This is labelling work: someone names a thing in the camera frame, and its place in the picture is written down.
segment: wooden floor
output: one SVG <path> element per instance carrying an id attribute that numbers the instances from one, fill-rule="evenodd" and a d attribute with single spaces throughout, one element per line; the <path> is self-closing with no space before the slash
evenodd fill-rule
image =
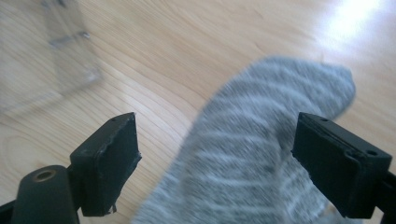
<path id="1" fill-rule="evenodd" d="M 134 111 L 143 160 L 123 189 L 119 212 L 81 218 L 128 223 L 211 94 L 273 54 L 350 68 L 357 97 L 337 123 L 396 156 L 393 0 L 79 0 L 79 6 L 103 80 L 0 117 L 0 204 L 15 198 L 25 175 L 67 166 L 69 154 L 106 120 Z"/>

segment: gray sock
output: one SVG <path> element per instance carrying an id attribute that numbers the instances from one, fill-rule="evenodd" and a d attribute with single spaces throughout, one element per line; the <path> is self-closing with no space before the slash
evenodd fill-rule
<path id="1" fill-rule="evenodd" d="M 328 201 L 290 154 L 297 117 L 334 119 L 354 94 L 341 66 L 255 62 L 208 102 L 133 223 L 317 223 Z"/>

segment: transparent acrylic stand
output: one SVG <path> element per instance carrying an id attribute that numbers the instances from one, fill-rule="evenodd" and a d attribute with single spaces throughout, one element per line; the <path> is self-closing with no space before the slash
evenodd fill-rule
<path id="1" fill-rule="evenodd" d="M 75 0 L 0 0 L 0 114 L 58 101 L 100 77 Z"/>

